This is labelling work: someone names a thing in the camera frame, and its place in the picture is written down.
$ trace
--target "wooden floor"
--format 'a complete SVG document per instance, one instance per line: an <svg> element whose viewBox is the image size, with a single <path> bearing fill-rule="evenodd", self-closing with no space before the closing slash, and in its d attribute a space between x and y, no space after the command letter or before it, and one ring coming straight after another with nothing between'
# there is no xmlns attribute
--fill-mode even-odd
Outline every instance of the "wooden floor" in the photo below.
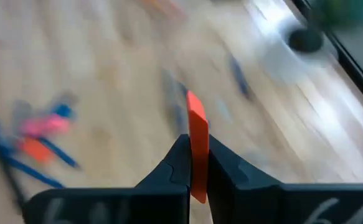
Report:
<svg viewBox="0 0 363 224"><path fill-rule="evenodd" d="M0 0L1 121L9 127L16 99L41 109L72 90L80 100L72 130L53 141L83 170L22 159L67 187L134 186L176 138L165 68L202 100L211 133L248 162L284 182L363 182L363 96L331 55L304 68L287 54L271 59L266 24L291 14L280 0L179 2L183 19L131 0ZM230 52L249 100L231 76ZM282 69L268 69L277 62ZM293 75L286 82L284 69ZM29 196L47 188L19 178ZM191 220L210 223L208 206L192 201ZM1 174L0 223L22 223Z"/></svg>

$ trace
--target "blue object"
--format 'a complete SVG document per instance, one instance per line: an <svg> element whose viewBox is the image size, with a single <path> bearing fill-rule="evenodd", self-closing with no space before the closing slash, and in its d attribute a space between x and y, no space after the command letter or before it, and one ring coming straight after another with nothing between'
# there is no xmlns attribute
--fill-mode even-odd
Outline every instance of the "blue object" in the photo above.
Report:
<svg viewBox="0 0 363 224"><path fill-rule="evenodd" d="M35 179L37 179L51 187L55 187L58 189L64 188L64 186L60 182L56 181L55 179L46 177L45 175L41 174L37 170L35 170L11 157L7 157L6 160L7 160L8 164L10 166L12 166L13 168L19 169L19 170L23 171L24 173L30 175L31 177L34 177Z"/></svg>
<svg viewBox="0 0 363 224"><path fill-rule="evenodd" d="M47 146L55 155L57 155L59 158L61 158L64 162L66 162L68 165L79 168L80 166L77 164L77 162L72 159L70 156L68 156L63 150L61 150L59 147L57 147L54 143L50 142L46 138L39 138L39 141Z"/></svg>
<svg viewBox="0 0 363 224"><path fill-rule="evenodd" d="M55 105L54 108L52 109L52 113L55 113L63 118L74 118L75 117L74 112L71 109L71 107L69 107L65 103L59 103L59 104Z"/></svg>
<svg viewBox="0 0 363 224"><path fill-rule="evenodd" d="M230 66L232 69L232 73L235 81L237 81L239 91L246 97L249 97L249 85L243 75L242 69L237 62L237 60L231 55L230 56Z"/></svg>
<svg viewBox="0 0 363 224"><path fill-rule="evenodd" d="M15 160L12 158L12 155L16 152L16 150L7 142L7 139L3 136L1 127L0 127L0 162L5 163L5 166L11 166L15 169L19 169L20 171L23 171L24 173L36 178L37 180L50 185L55 188L64 188L64 186L49 177L46 177L44 174L41 174L40 172L36 171L35 169ZM10 184L14 185L15 178L10 174L10 172L7 170L5 171L7 173L7 178L9 179Z"/></svg>

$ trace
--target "orange plastic piece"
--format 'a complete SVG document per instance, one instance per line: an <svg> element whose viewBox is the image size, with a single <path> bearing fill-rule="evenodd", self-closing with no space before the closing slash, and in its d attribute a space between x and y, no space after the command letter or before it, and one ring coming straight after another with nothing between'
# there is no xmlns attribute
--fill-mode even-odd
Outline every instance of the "orange plastic piece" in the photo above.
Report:
<svg viewBox="0 0 363 224"><path fill-rule="evenodd" d="M54 153L48 147L34 138L26 137L21 142L21 149L41 163L46 163L54 157Z"/></svg>
<svg viewBox="0 0 363 224"><path fill-rule="evenodd" d="M205 203L209 166L209 124L202 103L191 91L187 92L187 109L192 150L191 195L200 203Z"/></svg>

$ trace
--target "blue pen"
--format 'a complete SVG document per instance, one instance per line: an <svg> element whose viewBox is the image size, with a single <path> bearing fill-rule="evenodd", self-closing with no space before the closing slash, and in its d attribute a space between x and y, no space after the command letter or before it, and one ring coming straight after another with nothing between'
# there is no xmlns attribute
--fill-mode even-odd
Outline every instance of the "blue pen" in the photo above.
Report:
<svg viewBox="0 0 363 224"><path fill-rule="evenodd" d="M245 76L243 75L242 69L241 69L239 63L237 62L237 59L235 59L235 57L233 57L232 55L230 56L230 66L231 66L235 81L237 81L237 83L238 83L239 91L245 97L248 98L249 97L248 82L246 81Z"/></svg>
<svg viewBox="0 0 363 224"><path fill-rule="evenodd" d="M68 156L63 150L57 147L54 143L50 142L46 138L39 138L39 141L47 146L53 153L55 153L58 157L60 157L64 162L74 168L80 168L75 160L73 160L70 156Z"/></svg>
<svg viewBox="0 0 363 224"><path fill-rule="evenodd" d="M30 175L31 177L34 177L37 180L39 180L51 187L55 187L58 189L64 188L64 186L60 182L58 182L54 179L51 179L49 177L46 177L45 175L41 174L40 172L36 171L35 169L17 161L11 157L7 157L6 160L7 160L8 164L10 166L12 166L13 168L19 169L19 170L25 172L26 174Z"/></svg>

